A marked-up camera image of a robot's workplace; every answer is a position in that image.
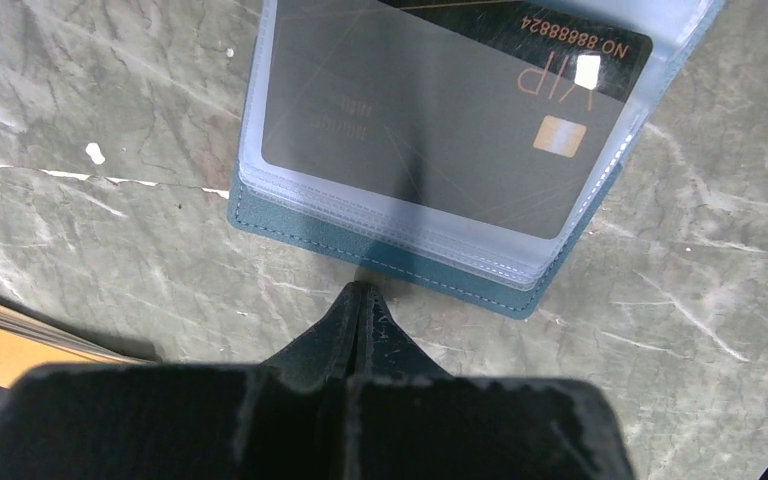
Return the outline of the single black credit card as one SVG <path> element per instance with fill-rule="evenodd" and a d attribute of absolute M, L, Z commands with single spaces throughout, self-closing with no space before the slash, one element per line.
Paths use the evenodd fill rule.
<path fill-rule="evenodd" d="M 263 160 L 558 236 L 652 50 L 528 1 L 281 1 Z"/>

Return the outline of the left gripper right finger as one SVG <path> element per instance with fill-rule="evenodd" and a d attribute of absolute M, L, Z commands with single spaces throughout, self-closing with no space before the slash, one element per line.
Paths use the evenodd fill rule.
<path fill-rule="evenodd" d="M 379 292 L 351 284 L 356 369 L 344 403 L 348 479 L 630 479 L 618 420 L 594 385 L 557 378 L 452 377 L 423 352 L 392 375 L 411 339 Z"/>

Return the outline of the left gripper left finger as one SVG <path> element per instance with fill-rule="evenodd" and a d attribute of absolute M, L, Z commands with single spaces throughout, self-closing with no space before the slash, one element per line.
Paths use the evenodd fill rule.
<path fill-rule="evenodd" d="M 0 479 L 343 479 L 362 286 L 268 360 L 49 364 L 0 403 Z"/>

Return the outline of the blue leather card holder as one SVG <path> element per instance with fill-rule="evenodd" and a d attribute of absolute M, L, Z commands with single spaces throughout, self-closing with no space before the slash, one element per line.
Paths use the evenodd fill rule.
<path fill-rule="evenodd" d="M 514 319 L 718 1 L 266 1 L 236 228 Z"/>

